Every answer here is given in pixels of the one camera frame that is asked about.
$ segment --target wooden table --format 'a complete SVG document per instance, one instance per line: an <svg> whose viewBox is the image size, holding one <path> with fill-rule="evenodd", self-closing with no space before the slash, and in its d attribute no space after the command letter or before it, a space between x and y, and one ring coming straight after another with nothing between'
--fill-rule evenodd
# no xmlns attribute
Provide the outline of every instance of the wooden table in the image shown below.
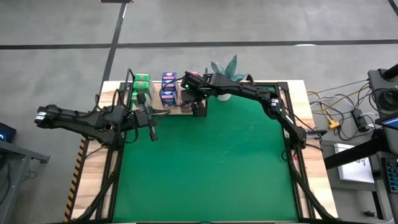
<svg viewBox="0 0 398 224"><path fill-rule="evenodd" d="M119 88L120 82L121 81L104 82L99 101L100 107L111 105L113 92L115 89ZM307 125L311 127L315 126L303 80L261 80L256 82L287 82L289 86L290 100L292 102L295 115L297 115ZM155 99L153 105L154 108L156 108L156 105L160 105L160 101ZM172 113L179 114L180 111L179 109L176 109L173 110ZM300 121L296 122L297 125L307 128ZM315 139L307 139L307 142L318 147L320 146L318 141ZM78 157L76 159L75 171L72 177L70 194L67 200L67 209L64 217L65 222L71 218L78 218L86 210L87 206L92 202L100 190L107 149L101 149L90 157L83 157L85 152L90 153L100 147L100 144L96 141L89 142L85 138L82 138L81 140ZM323 162L322 152L309 146L307 146L302 152L311 191L326 210L334 217L337 217L335 202L333 200L325 164ZM115 155L117 152L113 152L113 154L113 158L116 158ZM113 166L114 161L111 163L111 170L109 172L112 171ZM111 188L105 196L102 218L106 218L110 195ZM308 217L306 199L301 191L300 201L303 207L304 217Z"/></svg>

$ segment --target black stand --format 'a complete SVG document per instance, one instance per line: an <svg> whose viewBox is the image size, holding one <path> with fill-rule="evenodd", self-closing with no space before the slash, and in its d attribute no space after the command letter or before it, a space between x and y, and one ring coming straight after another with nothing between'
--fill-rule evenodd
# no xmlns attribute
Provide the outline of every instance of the black stand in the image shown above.
<svg viewBox="0 0 398 224"><path fill-rule="evenodd" d="M385 136L379 136L365 143L347 149L343 152L336 153L332 156L324 158L326 169L349 164L376 154L380 151L389 152L388 142Z"/></svg>
<svg viewBox="0 0 398 224"><path fill-rule="evenodd" d="M0 215L0 223L2 224L10 223L11 214L17 202L21 183L23 183L26 171L29 168L30 160L37 159L40 163L48 163L50 156L17 147L6 141L0 141L0 154L2 155L0 167L3 167L3 169L12 167L8 170L10 189L0 205L0 214L2 214ZM6 163L9 163L8 168L4 168Z"/></svg>

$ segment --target green tabletop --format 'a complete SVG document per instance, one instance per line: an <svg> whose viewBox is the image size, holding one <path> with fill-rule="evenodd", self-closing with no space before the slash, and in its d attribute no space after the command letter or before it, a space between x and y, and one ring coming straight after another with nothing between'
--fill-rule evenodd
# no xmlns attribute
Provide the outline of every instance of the green tabletop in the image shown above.
<svg viewBox="0 0 398 224"><path fill-rule="evenodd" d="M156 131L124 149L114 222L297 220L281 126L258 102L210 98L206 118L168 116Z"/></svg>

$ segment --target white pot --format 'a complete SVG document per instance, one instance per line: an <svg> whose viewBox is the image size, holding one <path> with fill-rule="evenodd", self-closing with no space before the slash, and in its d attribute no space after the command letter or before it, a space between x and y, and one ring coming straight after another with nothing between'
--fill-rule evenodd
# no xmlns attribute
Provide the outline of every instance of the white pot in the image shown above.
<svg viewBox="0 0 398 224"><path fill-rule="evenodd" d="M229 93L217 96L217 99L220 100L220 101L227 101L230 98L231 98L231 94L229 94Z"/></svg>

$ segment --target concrete floor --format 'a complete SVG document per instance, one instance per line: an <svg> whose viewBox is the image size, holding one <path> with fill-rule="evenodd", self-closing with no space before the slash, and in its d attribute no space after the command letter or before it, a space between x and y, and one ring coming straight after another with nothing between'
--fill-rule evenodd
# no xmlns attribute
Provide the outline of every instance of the concrete floor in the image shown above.
<svg viewBox="0 0 398 224"><path fill-rule="evenodd" d="M0 45L110 44L120 8L95 0L0 0ZM127 5L119 43L398 39L397 27L387 0L138 0ZM109 49L0 50L0 122L18 130L18 146L51 154L47 165L32 163L39 176L23 185L13 223L62 220L80 137L36 128L35 112L49 103L91 109L108 54ZM210 61L226 64L234 54L238 72L256 79L301 79L307 89L322 90L393 66L398 44L117 49L109 79L122 80L128 67L155 78L165 70L203 71ZM361 108L373 112L366 101ZM314 118L326 129L323 116ZM349 122L345 129L354 132ZM332 133L325 139L338 140ZM340 218L382 222L361 214L374 210L370 192L333 189L333 196Z"/></svg>

